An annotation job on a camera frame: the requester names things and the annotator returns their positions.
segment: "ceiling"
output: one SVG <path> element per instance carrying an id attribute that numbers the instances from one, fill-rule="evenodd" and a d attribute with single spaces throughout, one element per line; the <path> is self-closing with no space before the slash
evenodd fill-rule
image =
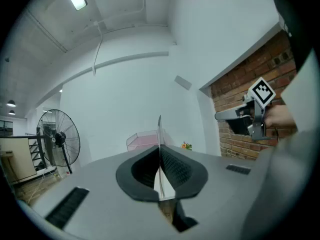
<path id="1" fill-rule="evenodd" d="M 71 0 L 32 0 L 0 53 L 0 115 L 14 100 L 16 117 L 48 66 L 64 53 L 103 34 L 136 25 L 167 25 L 170 0 L 86 0 L 77 11 Z"/>

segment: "dark sleeve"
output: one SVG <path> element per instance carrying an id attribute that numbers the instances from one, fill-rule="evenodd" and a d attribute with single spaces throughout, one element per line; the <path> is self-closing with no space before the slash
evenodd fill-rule
<path id="1" fill-rule="evenodd" d="M 312 44 L 305 26 L 306 19 L 301 13 L 301 6 L 297 7 L 296 2 L 297 0 L 274 0 L 275 7 L 287 26 L 296 70 L 299 71 L 312 49 Z"/>

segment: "human hand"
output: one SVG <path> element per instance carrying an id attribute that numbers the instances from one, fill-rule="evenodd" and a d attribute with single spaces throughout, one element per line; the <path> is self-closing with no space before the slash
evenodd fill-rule
<path id="1" fill-rule="evenodd" d="M 286 105 L 276 105 L 266 111 L 264 123 L 269 127 L 296 126 L 294 118 Z"/>

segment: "window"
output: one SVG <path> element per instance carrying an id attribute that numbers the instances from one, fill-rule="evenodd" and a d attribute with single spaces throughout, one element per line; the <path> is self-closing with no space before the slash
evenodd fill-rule
<path id="1" fill-rule="evenodd" d="M 0 136 L 7 137 L 14 135 L 14 123 L 0 120 Z"/>

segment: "fan guard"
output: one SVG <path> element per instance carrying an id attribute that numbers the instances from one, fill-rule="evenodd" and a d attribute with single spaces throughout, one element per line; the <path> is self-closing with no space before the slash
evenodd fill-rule
<path id="1" fill-rule="evenodd" d="M 68 167 L 78 158 L 80 138 L 78 130 L 71 118 L 58 109 L 45 112 L 40 118 L 37 135 L 43 135 L 46 152 L 44 157 L 55 166 Z"/>

